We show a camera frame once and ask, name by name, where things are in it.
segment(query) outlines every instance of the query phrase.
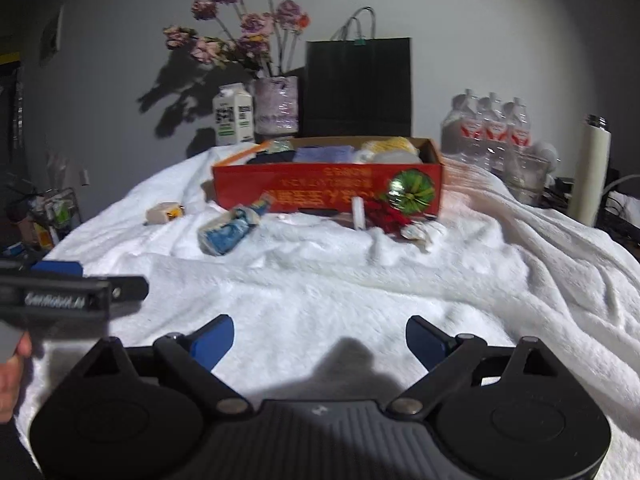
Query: white blanket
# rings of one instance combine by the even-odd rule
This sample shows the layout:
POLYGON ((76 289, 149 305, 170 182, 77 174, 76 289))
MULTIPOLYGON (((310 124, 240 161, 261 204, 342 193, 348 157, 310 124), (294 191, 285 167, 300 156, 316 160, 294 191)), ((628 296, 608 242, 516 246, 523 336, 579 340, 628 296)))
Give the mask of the white blanket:
POLYGON ((215 372, 253 402, 387 402, 424 374, 404 342, 407 319, 419 314, 489 344, 540 336, 611 421, 598 478, 640 478, 640 265, 626 250, 450 162, 440 216, 447 233, 430 254, 379 229, 295 214, 269 215, 232 253, 205 256, 196 229, 222 210, 204 202, 200 184, 233 150, 214 148, 156 174, 52 252, 79 260, 87 274, 144 274, 150 293, 138 313, 108 327, 54 327, 17 419, 23 435, 97 337, 145 345, 220 313, 232 316, 236 341, 215 372), (146 209, 167 201, 183 203, 187 216, 144 226, 146 209))

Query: white thermos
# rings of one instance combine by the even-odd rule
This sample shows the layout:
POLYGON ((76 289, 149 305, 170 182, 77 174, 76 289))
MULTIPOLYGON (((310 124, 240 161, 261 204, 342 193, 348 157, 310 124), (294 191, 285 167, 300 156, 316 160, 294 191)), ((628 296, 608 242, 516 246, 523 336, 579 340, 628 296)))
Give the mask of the white thermos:
POLYGON ((593 227, 600 208, 609 164, 611 134, 607 120, 590 115, 582 127, 580 155, 567 214, 581 224, 593 227))

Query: flower vase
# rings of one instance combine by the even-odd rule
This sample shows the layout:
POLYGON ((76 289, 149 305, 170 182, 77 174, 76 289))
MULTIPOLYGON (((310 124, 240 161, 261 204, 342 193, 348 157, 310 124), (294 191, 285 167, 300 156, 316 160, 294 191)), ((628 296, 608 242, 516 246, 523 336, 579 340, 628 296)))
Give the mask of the flower vase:
POLYGON ((255 131, 265 139, 290 137, 298 132, 298 78, 265 77, 254 80, 255 131))

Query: milk carton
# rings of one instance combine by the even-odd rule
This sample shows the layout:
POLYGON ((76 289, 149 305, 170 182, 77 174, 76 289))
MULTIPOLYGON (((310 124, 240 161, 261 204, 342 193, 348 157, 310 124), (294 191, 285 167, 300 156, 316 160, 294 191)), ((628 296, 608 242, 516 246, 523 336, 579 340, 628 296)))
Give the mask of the milk carton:
POLYGON ((254 142, 254 103, 242 83, 220 87, 213 98, 216 146, 254 142))

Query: wall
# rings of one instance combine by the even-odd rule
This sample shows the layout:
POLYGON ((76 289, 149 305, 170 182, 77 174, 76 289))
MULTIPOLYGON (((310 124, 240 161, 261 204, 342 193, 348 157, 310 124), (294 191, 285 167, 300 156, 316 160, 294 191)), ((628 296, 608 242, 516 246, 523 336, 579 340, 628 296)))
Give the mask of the wall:
MULTIPOLYGON (((637 142, 628 112, 632 108, 624 104, 640 76, 637 25, 636 30, 628 27, 640 18, 640 0, 296 1, 312 17, 307 40, 329 38, 363 5, 376 9, 379 37, 413 38, 415 136, 439 138, 440 121, 454 94, 465 88, 482 94, 491 90, 504 99, 524 99, 535 136, 554 143, 561 153, 561 174, 573 171, 577 124, 588 112, 609 114, 616 133, 614 163, 620 170, 640 170, 629 151, 637 142)), ((210 127, 211 119, 206 103, 194 101, 200 96, 184 92, 187 76, 202 76, 194 72, 199 67, 173 59, 161 72, 169 59, 162 28, 177 23, 217 34, 212 23, 192 19, 191 2, 2 2, 0 14, 19 16, 23 24, 25 134, 37 183, 46 185, 47 147, 64 153, 76 169, 90 173, 91 186, 80 190, 80 200, 92 216, 186 156, 196 132, 210 127), (62 3, 62 50, 40 67, 39 35, 62 3), (184 76, 177 89, 155 85, 159 75, 162 82, 171 70, 184 76), (169 135, 184 107, 191 110, 189 121, 169 135)), ((264 0, 247 3, 251 9, 264 6, 264 0)), ((234 23, 230 9, 222 16, 234 23)), ((300 48, 295 66, 302 65, 303 54, 300 48)), ((208 82, 237 77, 216 74, 208 82)), ((200 131, 200 137, 206 135, 207 130, 200 131)))

